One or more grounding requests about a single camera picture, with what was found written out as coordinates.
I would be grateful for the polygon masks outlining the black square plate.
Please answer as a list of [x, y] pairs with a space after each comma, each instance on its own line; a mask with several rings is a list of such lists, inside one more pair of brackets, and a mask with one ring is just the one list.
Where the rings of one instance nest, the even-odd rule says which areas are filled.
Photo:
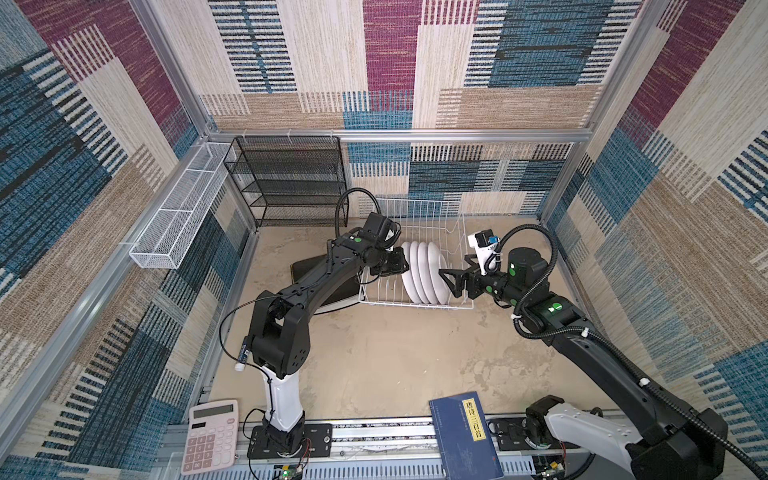
[[[323, 264], [326, 257], [324, 255], [318, 255], [310, 257], [304, 260], [293, 263], [290, 267], [291, 278], [293, 283], [299, 282], [304, 276], [306, 276], [317, 265]], [[347, 279], [341, 286], [339, 286], [322, 304], [336, 302], [341, 299], [348, 298], [350, 296], [357, 296], [359, 298], [359, 284], [357, 278], [353, 276]]]

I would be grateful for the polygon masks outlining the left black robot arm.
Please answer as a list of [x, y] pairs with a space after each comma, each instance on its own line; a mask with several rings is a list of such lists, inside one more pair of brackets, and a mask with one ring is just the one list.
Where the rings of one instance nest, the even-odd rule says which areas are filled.
[[311, 318], [336, 290], [365, 269], [381, 277], [407, 272], [403, 249], [396, 245], [400, 234], [398, 222], [373, 212], [363, 226], [329, 240], [325, 259], [298, 282], [277, 293], [265, 290], [257, 297], [246, 339], [254, 363], [265, 375], [265, 433], [280, 450], [293, 453], [305, 438], [299, 370], [310, 353]]

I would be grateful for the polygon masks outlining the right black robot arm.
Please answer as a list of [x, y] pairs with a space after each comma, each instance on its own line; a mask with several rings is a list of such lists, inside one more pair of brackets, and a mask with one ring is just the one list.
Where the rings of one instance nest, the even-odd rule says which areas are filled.
[[582, 370], [628, 417], [639, 437], [620, 447], [637, 479], [714, 479], [727, 454], [758, 479], [766, 471], [727, 438], [728, 426], [714, 410], [696, 411], [643, 372], [584, 313], [552, 292], [554, 260], [532, 248], [510, 251], [506, 263], [484, 269], [474, 256], [468, 268], [442, 269], [442, 281], [456, 297], [490, 295], [512, 313], [515, 330], [541, 340]]

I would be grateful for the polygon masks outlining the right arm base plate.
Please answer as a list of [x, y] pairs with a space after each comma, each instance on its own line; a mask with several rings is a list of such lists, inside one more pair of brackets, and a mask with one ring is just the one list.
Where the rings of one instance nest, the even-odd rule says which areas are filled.
[[552, 440], [548, 444], [534, 446], [527, 438], [524, 416], [495, 417], [486, 421], [500, 451], [560, 451], [561, 446]]

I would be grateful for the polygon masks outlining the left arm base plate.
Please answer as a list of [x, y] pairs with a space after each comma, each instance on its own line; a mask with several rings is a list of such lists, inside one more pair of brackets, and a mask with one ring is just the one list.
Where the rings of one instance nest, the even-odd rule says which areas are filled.
[[306, 425], [300, 421], [289, 432], [258, 424], [252, 429], [246, 456], [249, 460], [325, 458], [330, 456], [332, 439], [330, 423]]

